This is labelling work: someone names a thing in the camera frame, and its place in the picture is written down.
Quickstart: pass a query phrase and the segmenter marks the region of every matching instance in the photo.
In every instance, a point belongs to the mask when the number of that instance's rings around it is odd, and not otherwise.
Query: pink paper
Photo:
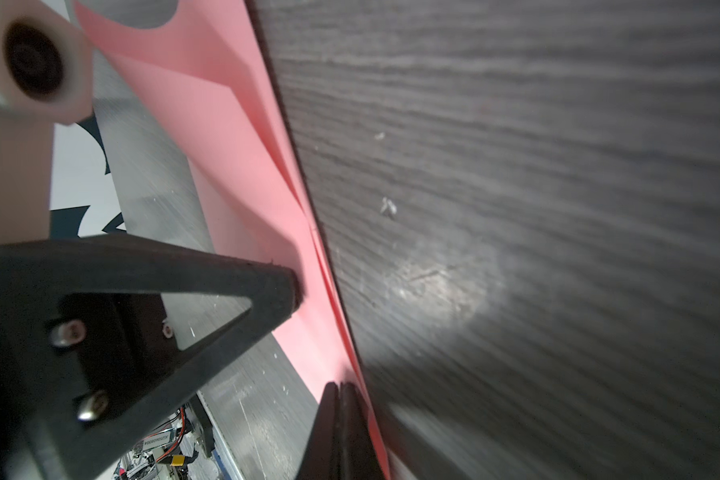
[[[354,382],[389,478],[336,285],[256,37],[242,0],[180,0],[151,30],[76,3],[81,27],[190,159],[218,254],[296,272],[303,302],[275,338],[309,391]]]

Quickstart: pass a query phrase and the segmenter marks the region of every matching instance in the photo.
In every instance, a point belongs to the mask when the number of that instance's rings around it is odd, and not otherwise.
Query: white plastic part
[[[58,51],[58,87],[25,93],[6,60],[6,35],[27,25]],[[83,33],[40,0],[0,0],[0,244],[48,238],[54,123],[92,113],[91,46]]]
[[[4,44],[15,24],[45,34],[55,45],[64,66],[60,87],[42,98],[31,98],[11,75]],[[72,124],[92,112],[91,46],[83,33],[40,0],[0,0],[0,110]]]

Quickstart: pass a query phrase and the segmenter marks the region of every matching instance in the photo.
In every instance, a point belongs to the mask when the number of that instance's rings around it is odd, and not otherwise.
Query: metal screw
[[[110,404],[110,398],[104,390],[88,395],[77,409],[77,419],[81,422],[92,422],[101,417]]]
[[[82,320],[70,320],[56,325],[50,331],[50,344],[60,349],[77,345],[85,340],[85,323]]]
[[[173,329],[167,323],[163,323],[163,336],[167,339],[173,338]]]

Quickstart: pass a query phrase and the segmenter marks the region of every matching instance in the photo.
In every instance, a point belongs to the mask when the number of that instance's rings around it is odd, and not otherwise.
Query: circular hole
[[[40,30],[12,24],[5,33],[3,53],[16,85],[28,96],[47,97],[61,87],[64,63],[56,45]]]

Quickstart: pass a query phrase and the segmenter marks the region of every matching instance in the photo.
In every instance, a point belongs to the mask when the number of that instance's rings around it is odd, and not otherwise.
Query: dust speck
[[[382,208],[379,213],[394,220],[394,216],[398,213],[398,206],[391,199],[384,197],[382,198]]]

